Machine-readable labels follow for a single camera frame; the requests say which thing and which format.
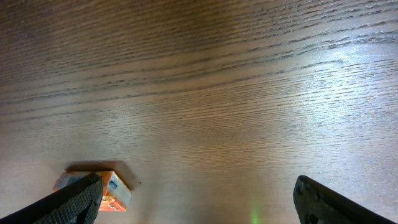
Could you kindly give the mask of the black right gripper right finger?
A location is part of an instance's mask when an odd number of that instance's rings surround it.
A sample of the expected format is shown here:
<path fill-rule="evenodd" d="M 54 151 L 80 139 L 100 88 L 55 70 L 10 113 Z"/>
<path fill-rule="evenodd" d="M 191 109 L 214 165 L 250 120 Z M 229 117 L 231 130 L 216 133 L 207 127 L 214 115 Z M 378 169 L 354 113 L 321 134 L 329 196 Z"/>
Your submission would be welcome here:
<path fill-rule="evenodd" d="M 303 224 L 395 224 L 306 175 L 297 177 L 293 200 Z"/>

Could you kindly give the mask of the orange small carton box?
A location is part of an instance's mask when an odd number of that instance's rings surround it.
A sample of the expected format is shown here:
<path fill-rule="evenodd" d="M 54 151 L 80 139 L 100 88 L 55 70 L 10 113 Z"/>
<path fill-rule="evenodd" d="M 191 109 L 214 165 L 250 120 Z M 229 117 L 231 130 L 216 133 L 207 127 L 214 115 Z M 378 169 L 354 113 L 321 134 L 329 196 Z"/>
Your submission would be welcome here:
<path fill-rule="evenodd" d="M 99 206 L 100 212 L 125 212 L 131 199 L 131 190 L 115 171 L 95 171 L 103 181 L 103 198 Z M 64 172 L 55 182 L 53 191 L 60 190 L 70 185 L 90 171 L 70 171 Z"/>

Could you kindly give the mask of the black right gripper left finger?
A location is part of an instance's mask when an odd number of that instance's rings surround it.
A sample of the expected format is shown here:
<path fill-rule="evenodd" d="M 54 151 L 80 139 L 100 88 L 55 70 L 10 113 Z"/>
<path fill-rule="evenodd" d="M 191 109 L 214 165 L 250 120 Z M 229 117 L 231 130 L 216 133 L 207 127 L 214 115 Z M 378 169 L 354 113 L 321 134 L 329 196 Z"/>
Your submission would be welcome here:
<path fill-rule="evenodd" d="M 93 224 L 102 197 L 102 178 L 92 172 L 45 198 L 1 218 L 1 224 Z"/>

